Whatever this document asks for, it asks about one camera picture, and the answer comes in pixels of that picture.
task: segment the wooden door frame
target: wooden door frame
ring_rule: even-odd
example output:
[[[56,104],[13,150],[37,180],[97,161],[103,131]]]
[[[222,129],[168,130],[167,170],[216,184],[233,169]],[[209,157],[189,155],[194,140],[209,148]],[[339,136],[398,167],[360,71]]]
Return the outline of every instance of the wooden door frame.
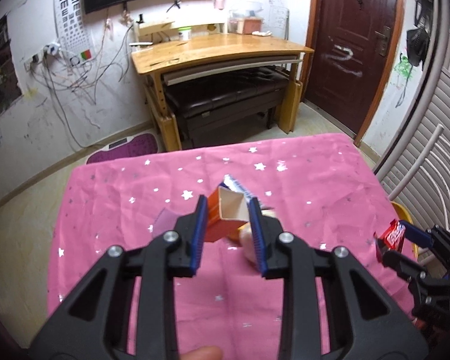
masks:
[[[307,38],[305,40],[306,47],[310,47],[312,49],[316,48],[317,45],[317,35],[318,28],[320,26],[320,6],[322,5],[322,0],[310,0],[310,16],[308,19],[308,30],[307,30]],[[368,109],[367,115],[358,130],[357,135],[354,139],[355,146],[359,147],[362,138],[365,135],[365,132],[370,126],[372,122],[373,116],[377,112],[377,108],[380,104],[380,100],[382,99],[383,92],[385,91],[385,86],[390,78],[390,74],[394,67],[395,54],[398,48],[398,42],[400,40],[400,35],[402,34],[402,27],[404,21],[405,14],[405,0],[397,0],[395,5],[395,21],[394,21],[394,29],[391,33],[390,44],[388,49],[388,54],[385,60],[385,66],[383,67],[382,76],[380,77],[380,81],[377,87],[377,91],[373,96],[372,103]],[[300,81],[303,83],[303,97],[305,98],[305,91],[307,89],[308,79],[310,78],[310,72],[313,62],[313,54],[305,54],[303,58],[303,66],[302,71],[300,73]]]

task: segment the wall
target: wall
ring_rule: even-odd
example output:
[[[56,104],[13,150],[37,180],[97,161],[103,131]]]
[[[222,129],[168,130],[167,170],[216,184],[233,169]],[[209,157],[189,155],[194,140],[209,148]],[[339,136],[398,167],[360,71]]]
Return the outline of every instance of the wall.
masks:
[[[409,64],[400,63],[400,55],[407,56],[407,31],[415,28],[414,15],[415,0],[405,0],[403,30],[395,56],[394,69],[385,87],[377,112],[363,137],[363,142],[379,156],[385,153],[400,127],[422,77],[421,66],[413,67],[406,86]]]
[[[304,43],[310,0],[227,0],[227,9],[237,8],[245,1],[259,1],[265,7],[281,5],[289,8],[290,40]],[[151,20],[162,16],[172,2],[135,0],[128,4],[128,9],[133,17],[143,13],[145,20]],[[200,14],[202,9],[212,9],[212,0],[183,0],[182,6],[183,12]],[[121,10],[118,5],[109,9],[113,31],[107,31],[104,38],[102,66],[112,60],[125,35],[126,27],[119,22]],[[64,117],[56,98],[23,66],[24,60],[56,39],[53,0],[1,0],[0,18],[5,14],[8,17],[13,63],[24,96],[0,116],[0,199],[34,175],[80,149],[66,124],[60,120],[64,120]],[[102,42],[105,19],[106,10],[84,17],[96,50]],[[126,68],[125,56],[119,57],[117,61]],[[60,61],[53,62],[52,70],[60,70]],[[93,98],[93,89],[87,89],[88,94],[82,90],[58,92],[70,129],[80,145],[91,145],[150,120],[134,68],[130,67],[125,78],[119,82],[120,76],[120,67],[108,69],[97,85],[96,104],[90,98],[90,95]],[[43,83],[44,77],[38,79]]]

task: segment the human hand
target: human hand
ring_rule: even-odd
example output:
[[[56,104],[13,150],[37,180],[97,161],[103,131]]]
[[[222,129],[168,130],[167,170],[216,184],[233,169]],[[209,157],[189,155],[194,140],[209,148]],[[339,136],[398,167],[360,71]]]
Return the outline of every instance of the human hand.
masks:
[[[180,356],[181,360],[222,360],[223,352],[217,346],[202,346]]]

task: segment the table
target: table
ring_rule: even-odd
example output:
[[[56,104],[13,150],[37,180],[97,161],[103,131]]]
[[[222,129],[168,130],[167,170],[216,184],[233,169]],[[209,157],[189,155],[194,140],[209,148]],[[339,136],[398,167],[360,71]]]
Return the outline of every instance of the table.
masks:
[[[214,64],[224,61],[234,61],[236,66],[228,64],[228,68],[273,65],[277,57],[301,62],[302,53],[312,52],[308,47],[275,37],[215,34],[197,36],[186,42],[174,40],[154,44],[149,49],[133,52],[132,60],[136,71],[144,78],[147,104],[155,127],[161,131],[167,151],[174,151],[181,150],[182,146],[175,115],[168,108],[164,97],[164,73],[203,65],[212,69]],[[288,89],[276,115],[279,127],[287,134],[294,129],[303,87],[303,83],[296,80],[298,63],[291,66]]]
[[[378,180],[344,134],[273,139],[153,154],[76,168],[51,246],[48,311],[111,245],[154,236],[162,209],[192,212],[225,174],[274,208],[283,228],[312,247],[345,245],[409,312],[407,283],[376,262],[372,234],[396,218]],[[412,256],[411,245],[404,251]],[[175,280],[181,351],[219,345],[227,360],[276,359],[282,284],[265,281],[227,240],[205,244],[193,279]]]

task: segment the black leather bench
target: black leather bench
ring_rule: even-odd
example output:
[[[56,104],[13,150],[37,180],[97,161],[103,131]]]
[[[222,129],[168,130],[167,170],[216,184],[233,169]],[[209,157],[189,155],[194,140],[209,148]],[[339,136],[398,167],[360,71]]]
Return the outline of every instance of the black leather bench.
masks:
[[[181,135],[194,146],[199,135],[259,112],[268,112],[270,128],[287,85],[288,78],[272,66],[206,76],[163,89]]]

